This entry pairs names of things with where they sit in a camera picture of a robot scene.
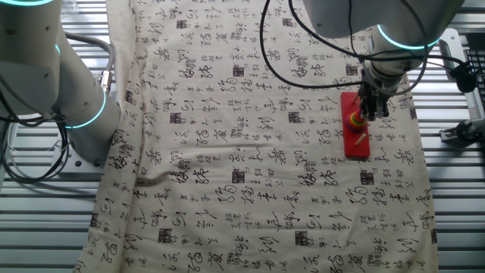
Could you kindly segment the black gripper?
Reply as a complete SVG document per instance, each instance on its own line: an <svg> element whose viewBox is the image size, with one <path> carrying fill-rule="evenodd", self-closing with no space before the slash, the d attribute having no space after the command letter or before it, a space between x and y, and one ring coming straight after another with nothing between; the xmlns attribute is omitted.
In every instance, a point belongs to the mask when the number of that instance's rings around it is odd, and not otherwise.
<svg viewBox="0 0 485 273"><path fill-rule="evenodd" d="M378 99L387 102L393 96L389 90L384 89L383 82L373 77L362 77L363 83L358 90L359 108L369 121L374 121L379 110Z"/></svg>

